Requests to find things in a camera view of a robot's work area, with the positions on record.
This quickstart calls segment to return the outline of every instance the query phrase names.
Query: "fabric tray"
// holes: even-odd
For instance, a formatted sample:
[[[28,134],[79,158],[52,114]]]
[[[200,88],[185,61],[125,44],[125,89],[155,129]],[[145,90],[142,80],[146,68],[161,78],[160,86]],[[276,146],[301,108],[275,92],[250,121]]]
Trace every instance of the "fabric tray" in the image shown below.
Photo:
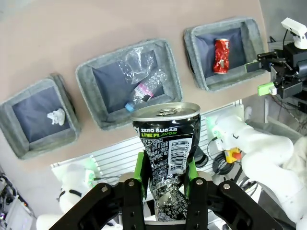
[[[229,71],[215,74],[215,40],[229,40]],[[264,53],[258,25],[252,18],[233,18],[201,25],[185,31],[187,56],[196,84],[207,91],[218,91],[263,74],[264,70],[246,73],[245,64]]]
[[[138,82],[127,80],[123,61],[128,63],[129,68],[135,69],[137,65],[138,68],[148,70],[145,74],[135,74],[136,77],[143,78],[156,68],[165,73],[162,87],[152,99],[138,105],[137,109],[182,100],[175,60],[167,41],[148,40],[101,55],[79,65],[76,78],[91,116],[102,130],[111,130],[131,122],[130,112],[125,104],[129,102],[130,94]]]
[[[47,114],[62,108],[64,125],[52,125]],[[77,140],[81,126],[59,74],[21,91],[0,105],[0,128],[15,155],[36,157]]]

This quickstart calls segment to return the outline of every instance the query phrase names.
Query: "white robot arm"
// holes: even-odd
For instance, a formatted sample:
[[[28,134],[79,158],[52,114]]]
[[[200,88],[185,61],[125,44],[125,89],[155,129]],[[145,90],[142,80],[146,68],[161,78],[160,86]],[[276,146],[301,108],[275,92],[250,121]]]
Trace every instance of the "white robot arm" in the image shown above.
[[[258,132],[236,115],[219,117],[214,130],[219,132],[219,149],[238,147],[246,153],[242,159],[246,176],[271,189],[296,229],[306,230],[307,188],[295,172],[280,167],[293,154],[291,140]]]
[[[59,206],[62,215],[44,214],[37,218],[36,229],[50,229],[66,212],[76,205],[84,197],[92,186],[88,184],[88,169],[80,164],[70,164],[62,176],[62,188],[59,196]],[[103,230],[122,230],[122,225],[114,220],[109,221],[112,226],[105,225]]]
[[[299,49],[307,49],[307,39],[305,33],[307,33],[307,27],[291,18],[286,18],[282,21],[282,25],[287,30],[291,31],[294,36],[294,45]]]

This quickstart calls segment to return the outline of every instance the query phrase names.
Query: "black aluminum can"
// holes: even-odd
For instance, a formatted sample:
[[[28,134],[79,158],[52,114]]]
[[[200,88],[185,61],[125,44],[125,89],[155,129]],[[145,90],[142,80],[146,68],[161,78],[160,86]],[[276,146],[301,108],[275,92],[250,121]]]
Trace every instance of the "black aluminum can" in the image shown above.
[[[178,185],[200,140],[200,107],[194,103],[158,104],[136,111],[132,120],[151,163],[150,190],[157,219],[185,219],[187,201]]]

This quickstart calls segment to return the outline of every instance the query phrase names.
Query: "green connector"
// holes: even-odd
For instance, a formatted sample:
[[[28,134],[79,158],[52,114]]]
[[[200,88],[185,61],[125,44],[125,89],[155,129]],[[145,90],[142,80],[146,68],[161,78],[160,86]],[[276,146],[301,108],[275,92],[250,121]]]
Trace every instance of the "green connector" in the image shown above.
[[[192,181],[194,178],[198,177],[198,173],[196,170],[195,160],[193,158],[192,162],[189,164],[189,182]],[[188,184],[186,189],[186,197],[190,195],[190,186]]]
[[[146,198],[147,194],[145,193],[145,188],[142,183],[142,166],[143,166],[144,152],[139,152],[138,159],[136,161],[136,166],[134,170],[134,179],[138,180],[142,184],[142,195]]]
[[[263,95],[267,95],[270,93],[270,88],[274,87],[274,83],[270,82],[270,83],[266,83],[264,85],[260,85],[258,86],[258,95],[259,96],[263,96]]]

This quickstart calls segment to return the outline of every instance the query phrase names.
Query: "can lid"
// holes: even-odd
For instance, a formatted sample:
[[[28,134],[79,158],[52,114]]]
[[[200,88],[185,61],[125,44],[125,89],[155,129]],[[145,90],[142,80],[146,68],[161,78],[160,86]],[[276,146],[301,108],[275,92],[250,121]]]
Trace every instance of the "can lid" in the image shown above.
[[[200,106],[194,103],[165,103],[139,109],[131,117],[133,121],[170,121],[194,117],[200,111]]]

